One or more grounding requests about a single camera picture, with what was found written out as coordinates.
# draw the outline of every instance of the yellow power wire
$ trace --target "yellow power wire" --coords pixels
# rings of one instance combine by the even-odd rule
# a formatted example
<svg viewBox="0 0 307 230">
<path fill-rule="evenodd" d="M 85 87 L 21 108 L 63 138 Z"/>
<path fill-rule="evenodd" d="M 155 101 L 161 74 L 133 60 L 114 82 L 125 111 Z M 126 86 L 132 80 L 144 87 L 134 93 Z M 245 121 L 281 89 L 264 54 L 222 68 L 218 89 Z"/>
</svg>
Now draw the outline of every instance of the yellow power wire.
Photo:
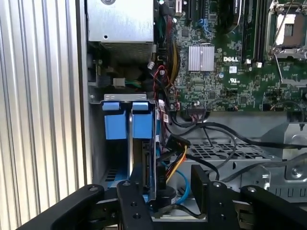
<svg viewBox="0 0 307 230">
<path fill-rule="evenodd" d="M 184 160 L 184 158 L 185 158 L 185 156 L 186 156 L 186 154 L 187 154 L 187 151 L 188 151 L 188 147 L 185 146 L 185 147 L 184 147 L 184 152 L 183 152 L 183 155 L 182 155 L 180 161 L 179 161 L 179 162 L 175 165 L 175 167 L 173 168 L 172 172 L 170 173 L 169 177 L 168 177 L 167 180 L 166 180 L 166 183 L 168 183 L 169 179 L 171 179 L 172 175 L 176 172 L 176 170 L 177 170 L 177 168 L 179 167 L 179 165 L 183 162 L 183 160 Z"/>
</svg>

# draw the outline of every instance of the capacitor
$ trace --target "capacitor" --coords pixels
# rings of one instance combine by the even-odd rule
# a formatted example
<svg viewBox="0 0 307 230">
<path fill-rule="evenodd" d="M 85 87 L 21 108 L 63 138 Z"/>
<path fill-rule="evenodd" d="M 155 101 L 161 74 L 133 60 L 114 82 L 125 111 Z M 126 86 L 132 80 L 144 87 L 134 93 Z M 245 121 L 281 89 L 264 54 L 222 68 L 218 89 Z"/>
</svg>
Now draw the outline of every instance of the capacitor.
<svg viewBox="0 0 307 230">
<path fill-rule="evenodd" d="M 302 99 L 304 102 L 307 102 L 307 92 L 302 93 Z"/>
<path fill-rule="evenodd" d="M 223 78 L 224 78 L 224 73 L 223 73 L 223 72 L 219 73 L 219 78 L 220 78 L 220 79 L 223 79 Z"/>
</svg>

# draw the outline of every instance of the dell logo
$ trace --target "dell logo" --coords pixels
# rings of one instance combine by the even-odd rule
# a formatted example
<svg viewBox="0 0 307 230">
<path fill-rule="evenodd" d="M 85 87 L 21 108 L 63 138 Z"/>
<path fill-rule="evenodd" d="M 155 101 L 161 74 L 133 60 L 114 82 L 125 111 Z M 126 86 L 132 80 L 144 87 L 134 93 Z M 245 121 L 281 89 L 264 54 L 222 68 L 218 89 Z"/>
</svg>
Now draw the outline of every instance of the dell logo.
<svg viewBox="0 0 307 230">
<path fill-rule="evenodd" d="M 237 57 L 224 57 L 224 62 L 239 62 Z"/>
</svg>

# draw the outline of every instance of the ram slot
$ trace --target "ram slot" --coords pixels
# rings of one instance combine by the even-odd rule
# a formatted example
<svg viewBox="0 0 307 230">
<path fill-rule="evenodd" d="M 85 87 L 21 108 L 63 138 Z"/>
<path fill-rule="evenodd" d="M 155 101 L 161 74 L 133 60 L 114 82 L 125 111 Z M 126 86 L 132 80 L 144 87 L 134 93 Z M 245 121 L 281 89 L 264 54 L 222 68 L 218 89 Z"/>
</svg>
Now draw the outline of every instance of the ram slot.
<svg viewBox="0 0 307 230">
<path fill-rule="evenodd" d="M 244 23 L 242 33 L 242 64 L 255 56 L 256 25 L 258 2 L 260 0 L 246 0 L 244 4 Z"/>
<path fill-rule="evenodd" d="M 255 41 L 255 61 L 263 62 L 264 59 L 264 47 L 265 47 L 265 36 L 267 27 L 267 10 L 268 0 L 258 1 L 257 9 L 257 24 L 256 24 L 256 41 Z"/>
</svg>

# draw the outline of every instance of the ribbed metal side panel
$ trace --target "ribbed metal side panel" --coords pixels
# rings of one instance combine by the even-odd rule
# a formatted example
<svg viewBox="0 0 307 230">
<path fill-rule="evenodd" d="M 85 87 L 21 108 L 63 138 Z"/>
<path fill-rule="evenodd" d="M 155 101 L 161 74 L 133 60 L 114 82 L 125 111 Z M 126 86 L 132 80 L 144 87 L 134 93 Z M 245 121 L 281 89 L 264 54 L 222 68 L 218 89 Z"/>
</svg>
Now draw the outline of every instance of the ribbed metal side panel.
<svg viewBox="0 0 307 230">
<path fill-rule="evenodd" d="M 0 229 L 84 185 L 74 0 L 0 0 Z"/>
</svg>

